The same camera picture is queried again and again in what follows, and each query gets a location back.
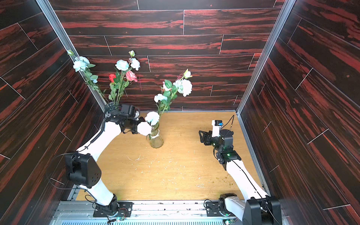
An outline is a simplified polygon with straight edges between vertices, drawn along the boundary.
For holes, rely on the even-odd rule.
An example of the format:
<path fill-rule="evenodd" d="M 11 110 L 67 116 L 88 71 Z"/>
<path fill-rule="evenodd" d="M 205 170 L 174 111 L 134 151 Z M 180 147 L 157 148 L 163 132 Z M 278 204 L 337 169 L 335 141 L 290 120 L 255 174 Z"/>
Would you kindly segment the white flower spray far left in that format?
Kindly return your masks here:
<path fill-rule="evenodd" d="M 83 74 L 87 85 L 102 98 L 104 103 L 106 103 L 107 100 L 105 99 L 105 95 L 98 86 L 98 75 L 94 75 L 91 72 L 91 68 L 95 67 L 95 64 L 91 64 L 86 57 L 76 56 L 76 54 L 70 49 L 67 50 L 67 54 L 71 58 L 74 58 L 73 69 L 75 72 L 80 72 Z"/>

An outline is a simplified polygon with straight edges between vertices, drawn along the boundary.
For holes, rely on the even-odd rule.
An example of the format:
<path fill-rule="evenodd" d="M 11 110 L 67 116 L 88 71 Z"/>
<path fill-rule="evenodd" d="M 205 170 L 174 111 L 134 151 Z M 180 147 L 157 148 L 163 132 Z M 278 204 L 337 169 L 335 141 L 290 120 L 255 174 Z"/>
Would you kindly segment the blue white flower spray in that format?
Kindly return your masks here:
<path fill-rule="evenodd" d="M 167 112 L 171 108 L 171 104 L 177 97 L 182 95 L 186 97 L 191 94 L 193 85 L 189 78 L 191 78 L 191 72 L 187 69 L 176 81 L 164 80 L 161 88 L 161 93 L 154 97 L 154 101 L 157 104 L 157 113 L 159 117 L 163 113 Z"/>

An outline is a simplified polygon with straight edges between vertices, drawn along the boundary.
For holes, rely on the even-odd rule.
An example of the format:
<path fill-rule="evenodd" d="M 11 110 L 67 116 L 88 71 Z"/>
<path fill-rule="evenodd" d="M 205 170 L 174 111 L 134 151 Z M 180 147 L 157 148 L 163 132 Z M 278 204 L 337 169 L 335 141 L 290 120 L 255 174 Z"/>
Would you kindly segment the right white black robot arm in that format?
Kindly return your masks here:
<path fill-rule="evenodd" d="M 218 200 L 223 216 L 234 215 L 244 225 L 281 225 L 280 202 L 266 193 L 252 178 L 238 153 L 233 149 L 233 132 L 199 131 L 200 142 L 211 145 L 218 162 L 239 187 L 244 201 L 234 193 L 222 194 Z"/>

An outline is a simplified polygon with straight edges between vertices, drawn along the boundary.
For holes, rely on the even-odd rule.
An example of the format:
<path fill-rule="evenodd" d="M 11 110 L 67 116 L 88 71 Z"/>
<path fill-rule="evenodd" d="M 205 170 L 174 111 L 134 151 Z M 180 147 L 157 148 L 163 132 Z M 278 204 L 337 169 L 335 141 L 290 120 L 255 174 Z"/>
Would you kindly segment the pale pink carnation drooping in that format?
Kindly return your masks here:
<path fill-rule="evenodd" d="M 148 136 L 152 132 L 152 126 L 147 122 L 141 122 L 137 125 L 137 132 L 143 136 Z"/>

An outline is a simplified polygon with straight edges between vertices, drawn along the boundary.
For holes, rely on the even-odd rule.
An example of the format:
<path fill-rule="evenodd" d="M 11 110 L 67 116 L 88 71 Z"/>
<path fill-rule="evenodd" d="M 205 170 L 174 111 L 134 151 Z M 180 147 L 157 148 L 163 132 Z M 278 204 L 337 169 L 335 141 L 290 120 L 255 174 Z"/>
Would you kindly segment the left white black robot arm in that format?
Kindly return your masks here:
<path fill-rule="evenodd" d="M 137 134 L 138 124 L 144 121 L 140 110 L 133 105 L 108 104 L 100 130 L 75 152 L 65 155 L 67 179 L 87 190 L 96 204 L 113 210 L 117 198 L 101 180 L 102 172 L 97 160 L 114 138 L 121 133 Z"/>

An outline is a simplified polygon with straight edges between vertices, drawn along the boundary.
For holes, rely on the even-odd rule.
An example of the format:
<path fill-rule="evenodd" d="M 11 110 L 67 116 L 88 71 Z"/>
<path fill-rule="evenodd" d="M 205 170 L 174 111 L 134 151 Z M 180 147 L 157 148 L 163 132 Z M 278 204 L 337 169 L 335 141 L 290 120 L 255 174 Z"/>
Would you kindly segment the clear glass vase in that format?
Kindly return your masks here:
<path fill-rule="evenodd" d="M 149 134 L 150 145 L 152 148 L 160 148 L 164 144 L 164 140 L 160 135 L 159 122 L 151 127 L 151 133 Z"/>

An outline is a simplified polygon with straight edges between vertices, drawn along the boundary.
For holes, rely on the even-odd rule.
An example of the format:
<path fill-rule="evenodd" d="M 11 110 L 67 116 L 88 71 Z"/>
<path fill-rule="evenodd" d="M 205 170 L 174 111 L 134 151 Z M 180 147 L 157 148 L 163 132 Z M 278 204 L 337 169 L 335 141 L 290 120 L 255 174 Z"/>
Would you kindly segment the red pink white rose bouquet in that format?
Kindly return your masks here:
<path fill-rule="evenodd" d="M 133 72 L 141 68 L 140 61 L 135 58 L 135 51 L 129 51 L 130 58 L 118 60 L 115 64 L 115 74 L 109 75 L 110 94 L 109 99 L 116 106 L 120 105 L 121 97 L 125 94 L 125 89 L 133 82 L 138 82 L 136 74 Z"/>

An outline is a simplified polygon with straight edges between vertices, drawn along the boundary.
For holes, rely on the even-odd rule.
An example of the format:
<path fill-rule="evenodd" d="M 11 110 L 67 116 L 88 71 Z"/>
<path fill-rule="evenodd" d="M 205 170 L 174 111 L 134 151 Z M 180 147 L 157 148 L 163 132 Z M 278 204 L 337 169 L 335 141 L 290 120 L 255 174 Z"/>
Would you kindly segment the aluminium front rail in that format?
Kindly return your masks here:
<path fill-rule="evenodd" d="M 93 217 L 87 201 L 61 202 L 51 225 L 240 225 L 237 217 L 207 217 L 204 200 L 133 202 L 130 217 Z"/>

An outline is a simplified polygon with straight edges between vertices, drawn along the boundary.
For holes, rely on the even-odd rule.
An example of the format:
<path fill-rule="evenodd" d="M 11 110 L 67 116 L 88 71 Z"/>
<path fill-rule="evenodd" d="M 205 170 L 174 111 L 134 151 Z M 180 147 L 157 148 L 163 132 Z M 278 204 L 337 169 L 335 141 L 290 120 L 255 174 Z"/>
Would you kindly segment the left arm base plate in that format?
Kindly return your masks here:
<path fill-rule="evenodd" d="M 109 206 L 103 206 L 98 203 L 95 204 L 94 218 L 115 218 L 131 216 L 133 202 L 112 202 Z"/>

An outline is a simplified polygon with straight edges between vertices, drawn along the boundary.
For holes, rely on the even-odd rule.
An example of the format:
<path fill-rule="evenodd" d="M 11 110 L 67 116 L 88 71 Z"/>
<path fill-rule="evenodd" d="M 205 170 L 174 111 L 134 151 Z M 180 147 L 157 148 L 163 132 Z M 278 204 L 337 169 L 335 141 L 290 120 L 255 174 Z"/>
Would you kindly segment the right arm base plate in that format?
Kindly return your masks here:
<path fill-rule="evenodd" d="M 236 217 L 233 213 L 220 211 L 218 201 L 206 199 L 203 203 L 207 217 Z"/>

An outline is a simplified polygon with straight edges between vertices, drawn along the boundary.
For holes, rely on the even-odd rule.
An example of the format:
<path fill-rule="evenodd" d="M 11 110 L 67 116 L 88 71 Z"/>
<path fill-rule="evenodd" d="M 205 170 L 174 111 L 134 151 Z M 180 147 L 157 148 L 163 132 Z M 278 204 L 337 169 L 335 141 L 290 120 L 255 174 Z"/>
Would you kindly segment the purple glass vase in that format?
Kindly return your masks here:
<path fill-rule="evenodd" d="M 119 114 L 120 105 L 114 102 L 110 102 L 105 106 L 104 117 L 113 117 Z"/>

